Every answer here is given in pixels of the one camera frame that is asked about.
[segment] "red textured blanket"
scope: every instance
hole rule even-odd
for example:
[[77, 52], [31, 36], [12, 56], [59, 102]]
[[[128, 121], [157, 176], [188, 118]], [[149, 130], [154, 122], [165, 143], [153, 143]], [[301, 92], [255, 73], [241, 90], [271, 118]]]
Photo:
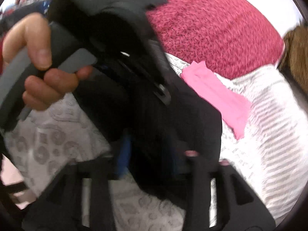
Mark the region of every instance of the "red textured blanket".
[[149, 12], [166, 52], [207, 67], [226, 78], [275, 64], [283, 40], [246, 0], [168, 0]]

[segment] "hand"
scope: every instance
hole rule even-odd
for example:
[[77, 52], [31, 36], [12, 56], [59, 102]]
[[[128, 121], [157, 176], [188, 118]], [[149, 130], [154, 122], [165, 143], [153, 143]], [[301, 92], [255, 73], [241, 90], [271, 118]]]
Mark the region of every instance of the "hand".
[[[44, 71], [51, 66], [50, 28], [40, 14], [26, 16], [7, 33], [3, 43], [4, 68], [24, 46], [37, 69]], [[74, 91], [79, 81], [87, 79], [91, 72], [92, 67], [88, 66], [75, 74], [50, 69], [44, 79], [29, 76], [25, 81], [24, 103], [32, 109], [45, 110], [66, 93]]]

